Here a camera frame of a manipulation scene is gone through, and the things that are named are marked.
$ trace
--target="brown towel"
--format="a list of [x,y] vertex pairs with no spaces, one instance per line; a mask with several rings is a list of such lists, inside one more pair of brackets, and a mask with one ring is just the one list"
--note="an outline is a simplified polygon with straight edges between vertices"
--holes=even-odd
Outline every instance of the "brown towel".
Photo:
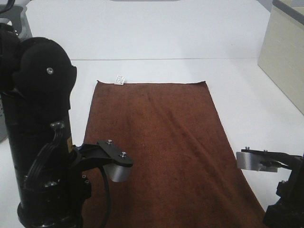
[[[128,181],[110,181],[107,228],[264,227],[205,82],[98,82],[85,136],[86,143],[112,139],[134,159]],[[106,206],[103,181],[98,170],[86,174],[93,192],[84,227],[97,228]]]

